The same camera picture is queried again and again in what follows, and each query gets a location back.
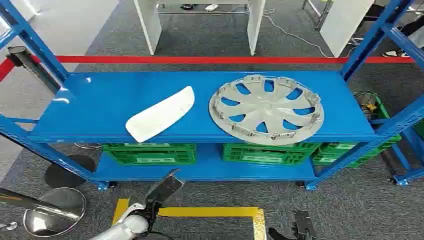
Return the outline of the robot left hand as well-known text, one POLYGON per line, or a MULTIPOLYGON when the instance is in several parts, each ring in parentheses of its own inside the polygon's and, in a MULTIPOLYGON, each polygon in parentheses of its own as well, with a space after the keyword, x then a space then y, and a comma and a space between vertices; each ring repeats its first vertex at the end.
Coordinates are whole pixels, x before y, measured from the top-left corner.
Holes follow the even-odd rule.
POLYGON ((184 186, 185 182, 176 176, 179 170, 180 168, 172 169, 162 180, 150 188, 144 198, 146 211, 157 215, 159 208, 184 186))

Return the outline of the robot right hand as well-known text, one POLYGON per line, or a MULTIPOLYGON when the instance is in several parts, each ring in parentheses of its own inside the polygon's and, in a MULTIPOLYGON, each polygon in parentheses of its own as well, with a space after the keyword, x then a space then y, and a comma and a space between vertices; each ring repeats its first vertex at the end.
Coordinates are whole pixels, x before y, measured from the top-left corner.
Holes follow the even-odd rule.
POLYGON ((279 233, 275 228, 269 227, 267 233, 273 240, 316 240, 317 234, 313 226, 309 212, 296 209, 293 211, 295 221, 291 230, 294 238, 289 238, 279 233))

